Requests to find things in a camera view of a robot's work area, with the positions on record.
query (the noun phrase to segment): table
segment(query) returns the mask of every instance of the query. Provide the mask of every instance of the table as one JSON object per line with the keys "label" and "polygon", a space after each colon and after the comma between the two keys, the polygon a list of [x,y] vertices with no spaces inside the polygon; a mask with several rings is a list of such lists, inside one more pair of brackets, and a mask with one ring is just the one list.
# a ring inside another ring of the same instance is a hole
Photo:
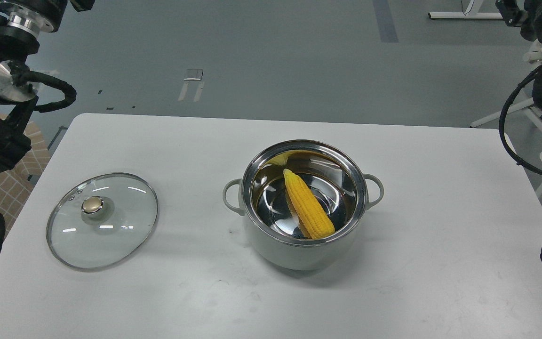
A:
{"label": "table", "polygon": [[[265,261],[221,198],[296,138],[332,144],[386,190],[318,272]],[[77,272],[49,251],[49,213],[108,172],[152,185],[157,228],[122,264]],[[4,243],[0,338],[542,337],[541,244],[542,208],[496,130],[82,114]]]}

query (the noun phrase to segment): corn cob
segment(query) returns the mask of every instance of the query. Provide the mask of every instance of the corn cob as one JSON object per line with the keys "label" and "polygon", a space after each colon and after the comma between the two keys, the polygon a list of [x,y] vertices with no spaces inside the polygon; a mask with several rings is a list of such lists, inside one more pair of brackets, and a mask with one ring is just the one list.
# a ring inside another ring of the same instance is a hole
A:
{"label": "corn cob", "polygon": [[288,197],[292,200],[294,209],[311,239],[321,239],[333,234],[335,229],[332,221],[307,184],[287,168],[284,169],[284,181]]}
{"label": "corn cob", "polygon": [[294,204],[292,203],[289,195],[286,195],[286,202],[288,202],[288,210],[290,210],[290,214],[292,214],[292,217],[297,221],[298,228],[301,230],[303,236],[310,239],[311,235],[308,233],[307,228],[303,225],[303,221],[298,217],[298,213],[296,212]]}

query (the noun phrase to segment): pot lid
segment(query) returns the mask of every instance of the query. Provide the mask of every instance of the pot lid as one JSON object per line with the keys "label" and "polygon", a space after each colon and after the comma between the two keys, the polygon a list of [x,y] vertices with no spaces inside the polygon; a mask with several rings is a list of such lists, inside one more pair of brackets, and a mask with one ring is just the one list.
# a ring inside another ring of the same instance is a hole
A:
{"label": "pot lid", "polygon": [[82,270],[110,266],[152,233],[156,193],[127,173],[97,176],[73,187],[49,216],[47,241],[62,263]]}

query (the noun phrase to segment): pot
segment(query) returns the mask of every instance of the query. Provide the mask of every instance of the pot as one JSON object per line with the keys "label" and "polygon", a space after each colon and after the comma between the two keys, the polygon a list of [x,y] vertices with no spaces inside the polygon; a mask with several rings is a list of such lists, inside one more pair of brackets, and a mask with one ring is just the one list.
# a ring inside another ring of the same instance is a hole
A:
{"label": "pot", "polygon": [[[303,178],[333,222],[336,232],[322,239],[303,236],[298,217],[288,208],[283,170]],[[375,182],[379,197],[370,202],[366,180]],[[230,187],[239,185],[239,206],[227,201]],[[243,216],[247,238],[265,259],[291,270],[324,268],[346,253],[363,214],[383,198],[382,182],[363,174],[343,152],[322,142],[292,140],[258,154],[244,176],[223,189],[223,202]]]}

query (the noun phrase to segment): table leg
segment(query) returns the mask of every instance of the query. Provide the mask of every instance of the table leg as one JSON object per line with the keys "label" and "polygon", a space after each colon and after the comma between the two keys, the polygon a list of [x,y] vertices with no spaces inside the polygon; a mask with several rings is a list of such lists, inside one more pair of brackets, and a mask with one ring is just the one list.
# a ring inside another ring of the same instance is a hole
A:
{"label": "table leg", "polygon": [[501,13],[479,13],[484,0],[470,0],[464,13],[460,12],[430,12],[430,19],[501,19]]}

